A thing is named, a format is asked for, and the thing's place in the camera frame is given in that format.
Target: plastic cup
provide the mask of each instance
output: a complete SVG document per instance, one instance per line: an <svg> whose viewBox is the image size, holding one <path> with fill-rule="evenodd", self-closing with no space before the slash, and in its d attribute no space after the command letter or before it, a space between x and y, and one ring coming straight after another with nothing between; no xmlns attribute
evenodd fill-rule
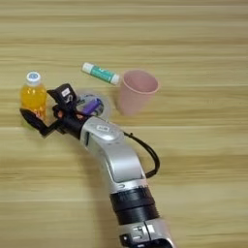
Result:
<svg viewBox="0 0 248 248"><path fill-rule="evenodd" d="M124 115L140 112L159 88L158 80L142 70L128 71L123 75L117 105Z"/></svg>

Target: bottle label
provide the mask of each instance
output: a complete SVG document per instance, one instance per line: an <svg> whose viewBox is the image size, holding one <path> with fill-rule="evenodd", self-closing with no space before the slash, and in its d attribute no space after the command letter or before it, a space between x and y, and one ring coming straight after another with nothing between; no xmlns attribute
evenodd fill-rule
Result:
<svg viewBox="0 0 248 248"><path fill-rule="evenodd" d="M95 76L96 78L100 78L104 81L111 82L114 73L101 69L98 66L94 66L90 72L90 75Z"/></svg>

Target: bottle cap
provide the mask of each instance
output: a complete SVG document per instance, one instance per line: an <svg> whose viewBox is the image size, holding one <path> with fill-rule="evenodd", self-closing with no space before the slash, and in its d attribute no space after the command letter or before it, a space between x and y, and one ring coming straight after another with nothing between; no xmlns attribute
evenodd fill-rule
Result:
<svg viewBox="0 0 248 248"><path fill-rule="evenodd" d="M41 75L37 72L30 72L27 75L27 84L30 86L36 86L41 83Z"/></svg>
<svg viewBox="0 0 248 248"><path fill-rule="evenodd" d="M92 70L92 68L94 67L94 65L90 64L90 63L84 63L82 65L82 70L84 72L86 72L87 74L90 74L90 71Z"/></svg>

